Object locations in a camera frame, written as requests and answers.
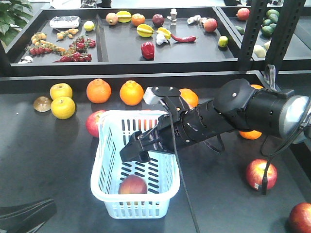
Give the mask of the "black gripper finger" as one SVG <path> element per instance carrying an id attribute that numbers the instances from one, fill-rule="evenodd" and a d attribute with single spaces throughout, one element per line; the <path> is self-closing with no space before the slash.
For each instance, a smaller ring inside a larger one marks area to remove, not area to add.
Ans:
<path id="1" fill-rule="evenodd" d="M 36 233 L 57 212 L 53 199 L 0 208 L 2 233 Z"/>

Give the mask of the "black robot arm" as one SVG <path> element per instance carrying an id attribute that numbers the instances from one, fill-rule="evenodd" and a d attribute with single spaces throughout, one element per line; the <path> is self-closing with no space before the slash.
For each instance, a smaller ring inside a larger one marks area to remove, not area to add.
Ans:
<path id="1" fill-rule="evenodd" d="M 171 86 L 148 87 L 147 104 L 161 103 L 167 113 L 146 132 L 133 133 L 120 151 L 124 162 L 150 160 L 149 152 L 175 153 L 231 131 L 256 130 L 279 138 L 303 138 L 311 99 L 293 90 L 255 89 L 245 79 L 234 79 L 218 89 L 214 99 L 189 108 L 180 91 Z"/>

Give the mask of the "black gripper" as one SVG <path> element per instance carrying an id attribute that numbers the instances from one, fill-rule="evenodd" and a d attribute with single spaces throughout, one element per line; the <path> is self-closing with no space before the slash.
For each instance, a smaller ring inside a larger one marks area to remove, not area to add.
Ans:
<path id="1" fill-rule="evenodd" d="M 159 143 L 165 152 L 174 153 L 188 147 L 192 139 L 187 133 L 185 116 L 190 108 L 181 96 L 168 96 L 161 99 L 161 103 L 166 107 L 167 114 L 158 119 L 157 135 Z M 129 142 L 120 151 L 120 157 L 123 162 L 149 162 L 148 151 L 157 149 L 157 140 L 155 134 L 151 132 L 134 132 Z"/>

